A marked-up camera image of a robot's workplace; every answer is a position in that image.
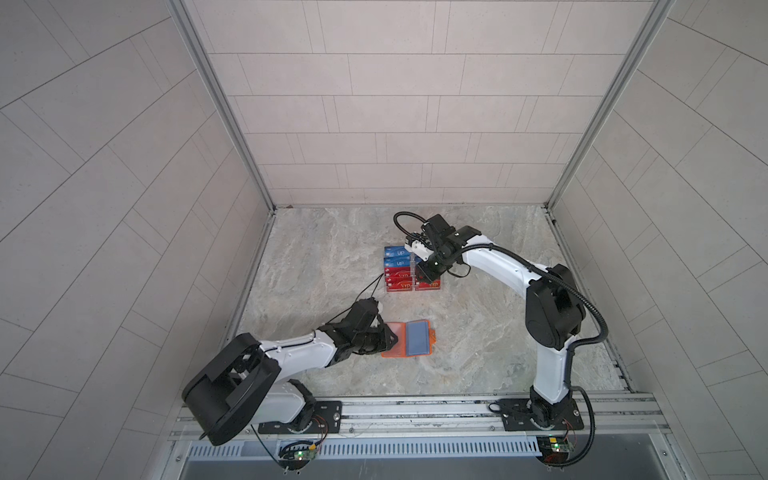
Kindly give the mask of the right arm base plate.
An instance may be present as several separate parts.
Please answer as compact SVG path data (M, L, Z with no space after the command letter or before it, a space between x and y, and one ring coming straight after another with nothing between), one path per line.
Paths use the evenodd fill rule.
M584 420L573 398L550 404L542 399L499 399L489 405L506 432L583 430Z

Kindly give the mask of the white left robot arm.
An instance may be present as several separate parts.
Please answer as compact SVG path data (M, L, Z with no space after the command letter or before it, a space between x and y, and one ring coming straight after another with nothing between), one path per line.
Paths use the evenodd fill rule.
M301 432L313 423L317 401L297 375L352 355L388 352L398 342L378 300L359 299L303 336L260 341L250 333L237 335L189 381L181 397L201 437L214 446L252 423L278 423Z

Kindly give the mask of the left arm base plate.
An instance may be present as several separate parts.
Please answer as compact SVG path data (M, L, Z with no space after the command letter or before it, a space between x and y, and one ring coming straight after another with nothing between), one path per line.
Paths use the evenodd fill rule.
M260 423L257 430L260 435L336 434L340 431L342 408L341 401L315 401L291 422Z

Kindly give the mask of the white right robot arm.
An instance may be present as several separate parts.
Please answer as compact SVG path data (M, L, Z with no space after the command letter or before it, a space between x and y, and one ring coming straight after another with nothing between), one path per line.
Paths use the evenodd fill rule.
M570 410L576 350L606 340L605 318L577 289L565 265L535 264L471 226L449 225L440 215L413 217L421 231L405 233L405 248L419 258L418 279L436 281L461 264L485 272L525 300L524 324L538 344L528 411L538 425L549 427Z

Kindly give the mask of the orange card holder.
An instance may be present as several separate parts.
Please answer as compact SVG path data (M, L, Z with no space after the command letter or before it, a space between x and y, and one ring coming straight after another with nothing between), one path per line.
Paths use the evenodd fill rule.
M390 350L381 353L383 358L412 358L432 354L436 334L429 320L388 322L387 326L398 340Z

